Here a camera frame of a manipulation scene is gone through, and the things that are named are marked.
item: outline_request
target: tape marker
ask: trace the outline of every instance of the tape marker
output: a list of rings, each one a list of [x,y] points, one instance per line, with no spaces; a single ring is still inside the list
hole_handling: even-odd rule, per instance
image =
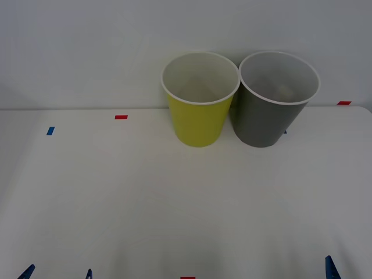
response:
[[[47,132],[46,135],[52,135],[53,132],[54,132],[54,128],[55,128],[55,127],[49,127],[49,130],[48,130],[48,132]]]
[[[340,102],[338,102],[337,105],[348,106],[350,104],[351,104],[351,101],[340,101]]]
[[[127,115],[116,115],[115,119],[128,119]]]

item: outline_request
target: yellow cup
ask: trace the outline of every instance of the yellow cup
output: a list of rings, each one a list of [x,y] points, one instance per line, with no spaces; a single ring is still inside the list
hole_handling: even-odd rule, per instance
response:
[[[219,54],[190,52],[173,59],[163,70],[162,86],[180,141],[195,147],[214,143],[239,85],[238,68]]]

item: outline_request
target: red tape marker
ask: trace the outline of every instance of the red tape marker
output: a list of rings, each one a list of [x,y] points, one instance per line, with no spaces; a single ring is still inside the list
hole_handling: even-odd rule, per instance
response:
[[[115,119],[128,119],[127,115],[116,115]]]
[[[351,104],[351,101],[340,101],[340,102],[338,102],[337,105],[348,106],[350,104]]]

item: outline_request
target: gray cup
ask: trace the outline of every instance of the gray cup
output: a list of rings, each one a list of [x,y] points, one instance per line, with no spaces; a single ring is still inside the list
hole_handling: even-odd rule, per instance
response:
[[[238,138],[255,147],[275,144],[320,88],[311,65],[278,51],[249,55],[239,75],[242,84],[230,109],[231,121]]]

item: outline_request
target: white wall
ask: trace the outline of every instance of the white wall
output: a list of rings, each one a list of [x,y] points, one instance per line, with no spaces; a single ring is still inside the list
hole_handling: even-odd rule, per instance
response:
[[[189,50],[260,49],[319,71],[312,104],[372,109],[370,0],[2,0],[0,108],[166,106],[162,67]]]

